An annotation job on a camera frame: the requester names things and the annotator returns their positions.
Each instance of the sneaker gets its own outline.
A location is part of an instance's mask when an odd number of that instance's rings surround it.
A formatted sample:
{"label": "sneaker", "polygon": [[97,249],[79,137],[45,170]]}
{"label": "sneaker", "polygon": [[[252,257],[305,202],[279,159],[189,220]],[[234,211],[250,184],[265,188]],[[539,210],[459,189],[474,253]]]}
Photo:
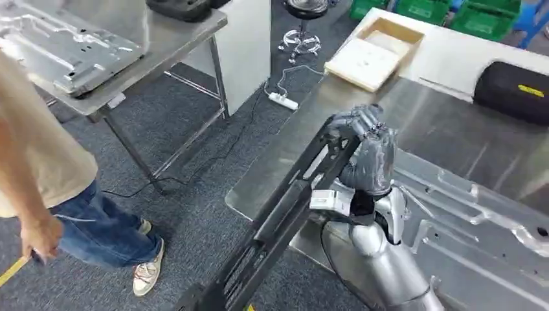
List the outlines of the sneaker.
{"label": "sneaker", "polygon": [[161,238],[162,245],[160,252],[151,262],[145,262],[135,266],[133,270],[133,293],[137,297],[141,297],[153,288],[160,275],[160,265],[162,264],[162,256],[164,255],[164,239]]}
{"label": "sneaker", "polygon": [[141,218],[141,225],[139,226],[139,232],[146,235],[151,231],[153,225],[151,225],[151,222],[149,222],[147,219]]}

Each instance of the black cable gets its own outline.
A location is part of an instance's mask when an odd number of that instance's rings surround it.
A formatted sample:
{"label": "black cable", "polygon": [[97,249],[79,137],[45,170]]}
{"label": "black cable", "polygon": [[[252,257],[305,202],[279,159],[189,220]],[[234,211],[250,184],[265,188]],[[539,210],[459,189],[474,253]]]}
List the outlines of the black cable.
{"label": "black cable", "polygon": [[347,288],[347,290],[349,292],[351,292],[351,294],[353,294],[369,310],[375,310],[373,308],[373,306],[371,306],[368,301],[364,300],[364,298],[362,296],[360,296],[359,293],[356,292],[356,289],[354,288],[354,286],[352,284],[349,283],[349,281],[347,281],[346,279],[343,279],[343,277],[341,276],[341,274],[339,274],[339,272],[337,271],[337,268],[335,267],[335,265],[333,263],[333,259],[331,257],[330,252],[326,251],[326,246],[324,245],[324,229],[326,228],[326,225],[328,224],[328,222],[330,222],[330,220],[325,220],[322,223],[322,227],[320,228],[320,244],[322,246],[322,250],[323,250],[324,254],[326,255],[326,258],[328,258],[328,262],[330,263],[331,269],[333,270],[333,272],[335,273],[337,278],[341,281],[341,284],[343,284],[343,286],[345,286]]}
{"label": "black cable", "polygon": [[141,191],[145,190],[145,188],[149,187],[150,185],[154,184],[154,183],[158,183],[160,181],[166,181],[166,180],[173,180],[177,183],[180,183],[184,186],[187,186],[188,183],[185,183],[184,181],[181,181],[180,179],[177,179],[175,177],[166,177],[166,178],[160,178],[160,179],[156,179],[156,180],[153,180],[153,181],[149,181],[148,183],[146,183],[145,185],[143,185],[141,188],[139,188],[138,190],[136,190],[134,193],[132,194],[128,194],[128,195],[125,195],[125,194],[119,194],[119,193],[116,193],[116,192],[113,192],[113,191],[108,191],[108,190],[102,190],[103,193],[108,193],[108,194],[112,194],[114,196],[120,196],[121,198],[132,198],[136,195],[138,195],[139,193],[141,193]]}
{"label": "black cable", "polygon": [[166,178],[161,178],[161,179],[156,179],[156,180],[153,180],[153,181],[149,181],[148,183],[146,183],[145,185],[143,185],[141,188],[139,188],[138,190],[136,190],[134,193],[132,194],[119,194],[119,193],[116,193],[116,192],[113,192],[113,191],[108,191],[108,190],[103,190],[102,192],[104,193],[107,193],[107,194],[112,194],[114,196],[119,196],[121,198],[132,198],[136,195],[138,195],[139,193],[141,193],[143,190],[145,190],[147,187],[149,187],[150,185],[154,184],[154,183],[158,183],[160,181],[166,181],[166,180],[172,180],[172,181],[175,181],[177,183],[180,183],[184,186],[187,186],[194,178],[195,176],[198,175],[198,173],[200,173],[200,171],[205,168],[209,163],[213,162],[213,161],[217,161],[217,160],[220,160],[220,159],[226,159],[229,154],[232,152],[232,150],[234,149],[234,147],[236,146],[236,144],[240,141],[240,139],[242,138],[242,134],[244,134],[244,131],[254,122],[254,119],[255,119],[255,111],[256,111],[256,107],[257,107],[257,104],[259,103],[259,98],[261,97],[261,94],[263,94],[263,91],[259,91],[258,92],[258,96],[256,97],[256,100],[255,100],[255,103],[254,103],[254,106],[252,107],[252,112],[250,113],[250,119],[248,121],[248,123],[244,126],[242,126],[242,129],[240,130],[240,133],[238,133],[238,135],[236,136],[236,139],[234,140],[234,142],[231,144],[231,146],[229,147],[229,149],[227,150],[227,152],[225,153],[225,155],[222,155],[222,156],[219,156],[219,157],[212,157],[208,160],[206,160],[200,167],[198,167],[192,174],[191,176],[189,177],[189,179],[187,181],[181,181],[180,179],[177,179],[175,177],[166,177]]}

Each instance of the stainless steel table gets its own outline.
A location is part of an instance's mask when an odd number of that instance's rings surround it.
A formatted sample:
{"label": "stainless steel table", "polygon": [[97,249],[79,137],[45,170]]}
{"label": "stainless steel table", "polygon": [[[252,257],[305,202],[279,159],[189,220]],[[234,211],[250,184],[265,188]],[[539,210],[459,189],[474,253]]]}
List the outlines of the stainless steel table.
{"label": "stainless steel table", "polygon": [[[253,219],[328,116],[373,102],[384,108],[388,125],[399,129],[398,146],[404,151],[549,214],[546,129],[402,78],[373,95],[331,75],[325,76],[301,103],[227,194],[227,205]],[[360,268],[361,259],[341,237],[344,230],[332,227],[330,231],[340,237],[330,238],[330,248],[336,249],[336,262],[346,263],[339,267],[341,274],[356,287],[371,290],[365,282],[368,277]],[[328,268],[319,236],[319,225],[310,220],[290,245]],[[534,277],[540,277],[539,271],[532,271],[531,278]],[[540,282],[547,279],[547,274],[543,274]]]}
{"label": "stainless steel table", "polygon": [[[220,116],[224,118],[229,116],[225,88],[219,66],[216,39],[214,37],[214,34],[227,24],[227,16],[224,13],[213,10],[212,14],[200,23],[185,23],[149,10],[144,0],[32,0],[29,3],[32,3],[37,8],[58,5],[60,8],[97,27],[106,29],[145,47],[146,52],[140,60],[90,92],[85,98],[76,99],[67,96],[48,83],[41,83],[38,87],[52,95],[56,101],[66,104],[78,113],[88,116],[91,120],[97,121],[100,118],[104,118],[150,181],[156,181],[159,175],[168,169],[217,118]],[[216,69],[217,93],[167,71],[200,43],[205,41],[209,41],[212,51],[214,67]],[[218,99],[220,109],[196,133],[191,135],[189,140],[167,162],[153,172],[142,160],[137,149],[132,145],[123,129],[110,114],[111,108],[108,106],[108,103],[121,93],[128,96],[133,90],[146,87],[148,82],[162,74],[184,82]],[[157,190],[161,190],[158,183],[153,184]]]}

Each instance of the metal frame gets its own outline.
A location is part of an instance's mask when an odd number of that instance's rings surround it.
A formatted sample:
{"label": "metal frame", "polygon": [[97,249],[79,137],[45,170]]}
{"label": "metal frame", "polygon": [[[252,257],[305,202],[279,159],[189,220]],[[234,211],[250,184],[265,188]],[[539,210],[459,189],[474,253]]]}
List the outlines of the metal frame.
{"label": "metal frame", "polygon": [[[198,91],[200,91],[204,94],[207,94],[207,95],[211,96],[212,98],[217,99],[219,101],[220,108],[208,119],[208,121],[206,121],[206,123],[204,123],[202,125],[202,127],[200,127],[200,129],[198,129],[198,131],[193,133],[190,136],[190,138],[179,149],[177,149],[175,151],[175,153],[172,154],[168,158],[168,160],[166,160],[166,162],[164,162],[154,172],[151,170],[151,168],[149,166],[147,166],[147,164],[145,163],[143,158],[141,158],[141,155],[138,153],[137,149],[135,148],[133,143],[130,141],[130,139],[128,138],[128,136],[126,135],[126,133],[124,132],[122,127],[120,127],[118,125],[115,118],[111,114],[112,109],[108,105],[105,105],[98,112],[100,117],[102,117],[105,120],[105,122],[107,123],[107,125],[109,126],[111,131],[116,135],[118,140],[122,143],[122,146],[124,146],[126,151],[128,151],[129,155],[131,156],[131,158],[135,162],[135,164],[143,171],[143,173],[149,179],[149,181],[152,183],[152,185],[155,187],[155,189],[158,192],[160,192],[161,194],[163,193],[163,191],[162,191],[162,186],[160,184],[158,184],[159,176],[163,172],[168,170],[168,168],[170,168],[170,166],[175,162],[175,160],[177,160],[178,157],[183,155],[184,152],[187,151],[189,149],[189,147],[196,141],[196,139],[198,137],[200,137],[200,135],[202,135],[208,129],[208,127],[210,127],[210,125],[212,125],[219,118],[219,116],[223,116],[224,119],[228,119],[228,117],[229,117],[229,107],[228,107],[228,104],[227,104],[227,96],[225,94],[225,85],[223,84],[223,75],[222,75],[222,72],[221,72],[221,65],[220,65],[220,62],[219,62],[218,46],[217,46],[217,43],[216,43],[215,36],[212,36],[209,39],[209,44],[210,44],[210,50],[212,52],[212,60],[214,62],[214,68],[215,68],[215,71],[216,71],[215,79],[216,79],[216,87],[218,89],[217,93],[214,93],[211,90],[209,90],[209,89],[207,89],[207,88],[205,88],[205,87],[203,87],[203,86],[201,86],[201,85],[199,85],[199,84],[197,84],[197,83],[195,83],[191,80],[188,80],[186,78],[183,78],[182,76],[173,74],[169,71],[165,71],[164,73],[167,76],[169,76],[169,77],[171,77],[171,78],[173,78],[177,81],[180,81],[180,82],[182,82],[182,83],[184,83],[184,84],[186,84],[186,85],[188,85],[188,86],[190,86],[190,87],[192,87],[192,88],[194,88],[194,89],[196,89],[196,90],[198,90]],[[90,121],[94,122],[94,121],[96,121],[96,118],[90,118]]]}

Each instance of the yellow tape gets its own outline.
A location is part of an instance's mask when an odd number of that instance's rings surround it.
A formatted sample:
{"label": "yellow tape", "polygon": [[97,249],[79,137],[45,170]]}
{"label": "yellow tape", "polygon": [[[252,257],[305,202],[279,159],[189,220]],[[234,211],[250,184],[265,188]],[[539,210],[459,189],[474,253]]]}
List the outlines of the yellow tape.
{"label": "yellow tape", "polygon": [[27,262],[28,258],[21,257],[15,264],[9,267],[4,274],[0,275],[0,287],[11,279]]}
{"label": "yellow tape", "polygon": [[523,92],[527,92],[527,93],[533,94],[533,95],[541,97],[541,98],[545,97],[545,94],[543,94],[542,91],[539,91],[538,89],[533,89],[533,88],[528,87],[528,86],[524,86],[522,84],[519,84],[519,89]]}

